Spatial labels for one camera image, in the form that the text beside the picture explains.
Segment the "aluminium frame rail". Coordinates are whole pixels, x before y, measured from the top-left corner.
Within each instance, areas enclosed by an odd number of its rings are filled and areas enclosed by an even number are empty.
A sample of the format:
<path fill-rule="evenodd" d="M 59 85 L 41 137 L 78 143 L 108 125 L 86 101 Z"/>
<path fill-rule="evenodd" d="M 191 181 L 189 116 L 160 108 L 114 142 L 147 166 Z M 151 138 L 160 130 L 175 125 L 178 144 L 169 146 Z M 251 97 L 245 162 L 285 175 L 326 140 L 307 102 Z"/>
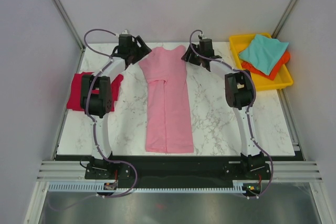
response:
<path fill-rule="evenodd" d="M 81 182 L 85 170 L 76 161 L 43 161 L 39 169 L 39 182 Z M 315 162 L 274 162 L 274 182 L 320 182 L 322 176 Z"/>

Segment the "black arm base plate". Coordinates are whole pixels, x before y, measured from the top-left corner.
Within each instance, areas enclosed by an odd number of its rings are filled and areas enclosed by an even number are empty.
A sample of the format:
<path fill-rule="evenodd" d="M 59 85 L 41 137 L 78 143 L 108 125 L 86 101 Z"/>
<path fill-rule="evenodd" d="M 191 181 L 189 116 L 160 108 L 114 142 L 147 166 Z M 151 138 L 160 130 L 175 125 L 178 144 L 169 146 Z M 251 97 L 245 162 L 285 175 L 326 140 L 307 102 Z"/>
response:
<path fill-rule="evenodd" d="M 244 173 L 240 157 L 225 156 L 113 156 L 112 170 L 86 168 L 85 179 L 116 179 L 118 184 L 136 187 L 224 187 L 235 180 L 266 181 L 271 169 L 265 167 Z"/>

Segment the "yellow plastic tray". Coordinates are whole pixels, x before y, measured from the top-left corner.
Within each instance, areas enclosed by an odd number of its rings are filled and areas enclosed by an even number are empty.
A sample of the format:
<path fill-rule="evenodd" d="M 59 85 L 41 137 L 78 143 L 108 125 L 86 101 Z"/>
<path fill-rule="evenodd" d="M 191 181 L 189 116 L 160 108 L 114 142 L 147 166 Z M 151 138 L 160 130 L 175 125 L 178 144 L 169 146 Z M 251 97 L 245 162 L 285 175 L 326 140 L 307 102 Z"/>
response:
<path fill-rule="evenodd" d="M 235 66 L 238 69 L 244 70 L 242 67 L 242 60 L 239 57 L 239 53 L 245 50 L 256 34 L 242 34 L 233 35 L 229 37 L 230 50 L 233 55 Z M 288 71 L 286 65 L 282 65 L 275 76 L 274 80 L 270 80 L 260 74 L 252 73 L 252 80 L 254 81 L 257 91 L 284 89 L 293 85 L 293 79 Z"/>

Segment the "orange folded t shirt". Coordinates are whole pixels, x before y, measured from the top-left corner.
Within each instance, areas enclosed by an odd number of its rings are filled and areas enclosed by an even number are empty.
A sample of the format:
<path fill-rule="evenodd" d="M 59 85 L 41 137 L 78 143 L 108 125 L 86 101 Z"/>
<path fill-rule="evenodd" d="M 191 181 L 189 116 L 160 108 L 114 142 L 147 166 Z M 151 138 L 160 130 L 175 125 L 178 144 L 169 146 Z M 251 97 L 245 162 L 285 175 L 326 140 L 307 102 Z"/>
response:
<path fill-rule="evenodd" d="M 256 69 L 252 64 L 243 61 L 241 63 L 241 66 L 247 70 L 249 70 L 252 73 L 258 74 L 262 77 L 265 77 L 271 81 L 274 81 L 276 75 L 278 74 L 280 68 L 285 65 L 289 60 L 290 60 L 290 52 L 289 51 L 285 51 L 284 54 L 282 55 L 282 57 L 279 59 L 279 61 L 276 63 L 276 65 L 273 67 L 272 71 L 270 72 L 269 75 L 264 74 L 263 72 L 261 72 L 260 70 Z"/>

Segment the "teal folded t shirt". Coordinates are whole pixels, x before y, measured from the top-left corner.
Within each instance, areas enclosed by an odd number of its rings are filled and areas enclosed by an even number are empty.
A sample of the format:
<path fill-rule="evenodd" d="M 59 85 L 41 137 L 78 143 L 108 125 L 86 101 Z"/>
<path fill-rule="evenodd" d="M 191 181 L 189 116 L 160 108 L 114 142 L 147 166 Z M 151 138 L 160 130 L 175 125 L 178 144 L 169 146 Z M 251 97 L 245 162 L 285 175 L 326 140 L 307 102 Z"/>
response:
<path fill-rule="evenodd" d="M 239 58 L 263 74 L 270 75 L 288 46 L 288 42 L 256 34 L 248 47 L 239 53 Z"/>

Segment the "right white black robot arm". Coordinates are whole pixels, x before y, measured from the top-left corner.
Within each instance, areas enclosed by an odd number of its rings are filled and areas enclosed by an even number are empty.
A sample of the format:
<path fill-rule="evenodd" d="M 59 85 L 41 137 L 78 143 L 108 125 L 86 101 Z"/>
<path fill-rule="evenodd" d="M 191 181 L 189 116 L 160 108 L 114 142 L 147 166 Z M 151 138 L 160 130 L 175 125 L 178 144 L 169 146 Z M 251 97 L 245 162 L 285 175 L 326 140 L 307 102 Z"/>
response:
<path fill-rule="evenodd" d="M 197 45 L 190 42 L 182 60 L 202 66 L 224 80 L 225 99 L 235 113 L 242 144 L 240 172 L 245 178 L 254 178 L 259 169 L 265 167 L 265 158 L 255 138 L 253 105 L 256 89 L 250 72 L 235 69 L 215 55 L 212 40 L 208 38 L 201 38 Z"/>

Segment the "right aluminium corner post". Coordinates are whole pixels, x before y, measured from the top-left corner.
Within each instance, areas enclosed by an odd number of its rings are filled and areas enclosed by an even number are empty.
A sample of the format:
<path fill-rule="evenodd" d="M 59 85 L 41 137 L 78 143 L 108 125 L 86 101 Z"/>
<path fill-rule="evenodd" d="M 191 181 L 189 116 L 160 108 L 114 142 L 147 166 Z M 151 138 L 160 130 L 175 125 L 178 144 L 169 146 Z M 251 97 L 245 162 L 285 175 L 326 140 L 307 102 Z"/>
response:
<path fill-rule="evenodd" d="M 293 9 L 295 8 L 296 4 L 299 2 L 299 0 L 290 0 L 288 5 L 286 6 L 279 22 L 277 23 L 273 33 L 272 38 L 278 38 L 279 34 L 281 33 L 283 27 L 285 26 L 289 16 L 291 15 Z"/>

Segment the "aluminium corner post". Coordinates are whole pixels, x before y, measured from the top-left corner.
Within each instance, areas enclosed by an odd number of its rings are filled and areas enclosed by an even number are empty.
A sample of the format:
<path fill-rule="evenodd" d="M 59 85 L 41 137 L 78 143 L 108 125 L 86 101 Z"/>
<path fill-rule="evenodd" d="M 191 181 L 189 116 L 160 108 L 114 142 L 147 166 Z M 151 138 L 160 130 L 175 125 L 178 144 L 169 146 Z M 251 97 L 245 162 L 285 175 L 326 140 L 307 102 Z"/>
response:
<path fill-rule="evenodd" d="M 290 0 L 288 5 L 286 6 L 279 22 L 277 23 L 273 33 L 272 38 L 278 38 L 279 34 L 281 33 L 283 27 L 285 26 L 289 16 L 291 15 L 293 9 L 295 8 L 296 4 L 299 2 L 299 0 Z"/>
<path fill-rule="evenodd" d="M 85 45 L 79 36 L 78 32 L 76 31 L 73 22 L 71 21 L 69 15 L 67 14 L 61 0 L 52 0 L 56 10 L 58 11 L 61 19 L 65 23 L 66 27 L 68 28 L 69 32 L 71 33 L 73 39 L 75 40 L 77 46 L 83 52 L 85 50 Z"/>

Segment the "folded magenta t shirt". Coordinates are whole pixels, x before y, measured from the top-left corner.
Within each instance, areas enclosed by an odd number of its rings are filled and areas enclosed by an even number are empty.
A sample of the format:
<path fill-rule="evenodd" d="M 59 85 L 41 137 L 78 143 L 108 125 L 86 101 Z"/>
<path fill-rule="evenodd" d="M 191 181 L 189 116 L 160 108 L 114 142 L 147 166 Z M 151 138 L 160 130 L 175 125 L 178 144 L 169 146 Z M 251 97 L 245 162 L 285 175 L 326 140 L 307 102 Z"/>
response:
<path fill-rule="evenodd" d="M 70 96 L 66 105 L 66 108 L 73 111 L 84 111 L 84 109 L 80 106 L 80 96 L 81 96 L 81 79 L 85 74 L 92 74 L 92 72 L 81 72 L 76 73 L 73 77 L 71 83 L 71 91 Z M 114 112 L 115 103 L 118 101 L 121 83 L 124 77 L 122 74 L 119 74 L 111 83 L 111 92 L 112 92 L 112 106 L 111 112 Z"/>

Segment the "left aluminium corner post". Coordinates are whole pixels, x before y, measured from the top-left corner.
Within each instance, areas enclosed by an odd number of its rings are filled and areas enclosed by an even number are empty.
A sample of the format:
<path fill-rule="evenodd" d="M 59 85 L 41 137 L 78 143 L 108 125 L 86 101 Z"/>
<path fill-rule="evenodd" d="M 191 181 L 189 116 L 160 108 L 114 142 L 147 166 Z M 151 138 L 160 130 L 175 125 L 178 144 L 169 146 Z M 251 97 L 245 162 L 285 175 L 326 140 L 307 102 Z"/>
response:
<path fill-rule="evenodd" d="M 65 23 L 66 27 L 68 28 L 69 32 L 71 33 L 73 39 L 75 40 L 77 46 L 83 52 L 85 50 L 85 45 L 79 36 L 78 32 L 76 31 L 73 22 L 71 21 L 69 15 L 67 14 L 61 0 L 52 0 L 56 10 L 58 11 L 61 19 Z"/>

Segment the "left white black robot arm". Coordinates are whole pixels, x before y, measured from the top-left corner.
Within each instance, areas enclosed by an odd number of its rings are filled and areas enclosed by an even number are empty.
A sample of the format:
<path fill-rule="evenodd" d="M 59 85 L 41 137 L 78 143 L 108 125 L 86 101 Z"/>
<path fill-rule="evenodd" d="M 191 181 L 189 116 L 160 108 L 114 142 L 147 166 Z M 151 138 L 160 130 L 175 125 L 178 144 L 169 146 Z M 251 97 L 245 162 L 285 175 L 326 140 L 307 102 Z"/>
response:
<path fill-rule="evenodd" d="M 88 45 L 87 37 L 94 31 L 103 31 L 118 38 L 118 45 L 112 53 L 104 53 Z M 111 83 L 129 65 L 139 62 L 152 50 L 140 36 L 134 37 L 126 32 L 116 34 L 105 29 L 89 30 L 83 41 L 89 50 L 108 58 L 98 71 L 84 74 L 81 78 L 80 106 L 92 121 L 92 153 L 87 169 L 96 169 L 103 178 L 111 178 L 115 173 L 113 163 L 116 163 L 111 160 L 113 154 L 108 133 L 108 117 L 114 104 Z"/>

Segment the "pink t shirt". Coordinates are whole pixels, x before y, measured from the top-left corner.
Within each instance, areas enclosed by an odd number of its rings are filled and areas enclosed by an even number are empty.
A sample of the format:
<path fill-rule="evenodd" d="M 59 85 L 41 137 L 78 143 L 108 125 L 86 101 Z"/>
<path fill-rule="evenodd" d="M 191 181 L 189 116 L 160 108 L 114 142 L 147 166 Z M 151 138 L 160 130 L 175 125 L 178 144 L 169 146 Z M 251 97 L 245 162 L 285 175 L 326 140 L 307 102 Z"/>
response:
<path fill-rule="evenodd" d="M 156 47 L 139 66 L 148 84 L 145 150 L 186 154 L 194 151 L 183 45 Z"/>

